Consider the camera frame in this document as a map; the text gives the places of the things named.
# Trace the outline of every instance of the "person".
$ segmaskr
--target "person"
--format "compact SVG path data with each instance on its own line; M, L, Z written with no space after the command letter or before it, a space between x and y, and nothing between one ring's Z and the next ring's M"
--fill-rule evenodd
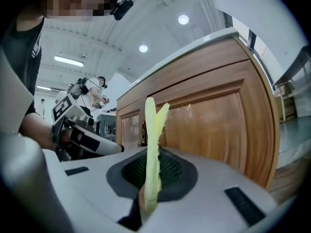
M41 30L45 18L90 18L106 16L118 0L27 0L20 8L2 39L9 64L27 89L35 94L41 62ZM35 113L34 102L22 120L19 132L35 140L43 149L55 150L51 138L52 125ZM60 144L70 143L71 129L61 132Z
M85 95L81 94L76 102L78 105L81 106L81 108L84 110L84 112L91 116L91 109L93 105L93 99L103 102L106 104L108 101L106 99L102 98L102 87L104 87L106 84L106 79L103 76L98 77L97 79L91 78L88 79L85 83L85 86L89 90L88 93Z
M41 103L38 105L37 113L44 119L44 99L41 99Z
M70 84L67 88L67 91L60 91L55 99L55 104L58 104L58 102L60 102L61 100L63 100L65 98L65 96L67 96L67 94L69 93L70 89L73 87L73 84Z

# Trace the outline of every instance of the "ceiling light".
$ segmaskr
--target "ceiling light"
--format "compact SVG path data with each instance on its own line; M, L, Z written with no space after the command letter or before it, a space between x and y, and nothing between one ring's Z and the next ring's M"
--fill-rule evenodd
M141 46L139 47L139 51L141 51L141 52L146 52L146 51L148 51L148 47L147 47L146 45L141 45Z
M55 56L54 59L56 61L65 62L65 63L72 64L78 67L83 67L83 62L80 62L80 61L70 60L67 58L59 57L59 56Z
M186 16L186 15L181 15L181 16L178 18L178 21L179 21L180 24L186 25L186 24L189 22L189 17Z
M38 85L37 85L37 88L39 88L39 89L43 89L43 90L52 91L52 89L51 89L51 88L47 88L47 87L43 87L43 86L38 86Z

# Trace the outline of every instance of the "ceiling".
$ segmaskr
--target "ceiling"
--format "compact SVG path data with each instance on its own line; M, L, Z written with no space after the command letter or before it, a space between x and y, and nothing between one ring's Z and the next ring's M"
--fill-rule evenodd
M97 17L78 22L46 19L37 85L66 89L81 77L122 74L129 82L181 47L225 28L223 13L212 0L133 0L121 21ZM178 23L187 15L189 23ZM148 46L146 53L139 46ZM58 55L82 61L84 67L57 62Z

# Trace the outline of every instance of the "white machine surface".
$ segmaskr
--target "white machine surface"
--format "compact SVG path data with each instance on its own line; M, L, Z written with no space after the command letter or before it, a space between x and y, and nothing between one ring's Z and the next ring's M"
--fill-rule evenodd
M63 162L61 166L63 170L79 167L89 169L68 176L69 184L75 187L95 210L116 222L129 214L132 200L115 194L107 182L106 173L115 163L142 149L126 150L95 159ZM247 223L224 192L225 189L236 186L265 214L276 208L275 201L264 189L231 167L178 150L170 151L196 166L199 173L197 184L182 200L159 203L154 214L139 232L206 232L208 229L209 232L235 233L246 230ZM45 151L45 155L52 182L58 183L58 175L53 175L56 168L52 168L57 159L48 151Z

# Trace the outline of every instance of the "white countertop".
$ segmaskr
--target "white countertop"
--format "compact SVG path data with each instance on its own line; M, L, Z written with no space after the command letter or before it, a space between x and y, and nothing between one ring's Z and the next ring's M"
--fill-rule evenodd
M185 55L186 53L189 53L191 51L194 51L196 49L199 49L203 46L206 46L210 43L213 43L215 41L219 41L224 38L231 37L233 35L239 35L239 32L235 28L226 28L222 29L216 32L213 32L209 35L206 35L186 46L181 48L180 50L176 51L175 53L172 53L170 56L166 57L164 60L156 64L154 67L150 68L148 71L146 71L143 75L141 75L136 81L134 81L130 86L128 87L128 90L122 95L124 96L128 91L130 91L133 87L135 87L137 84L148 78L153 73L157 72L164 66L166 66L168 63L174 61L177 58L180 58L181 56Z

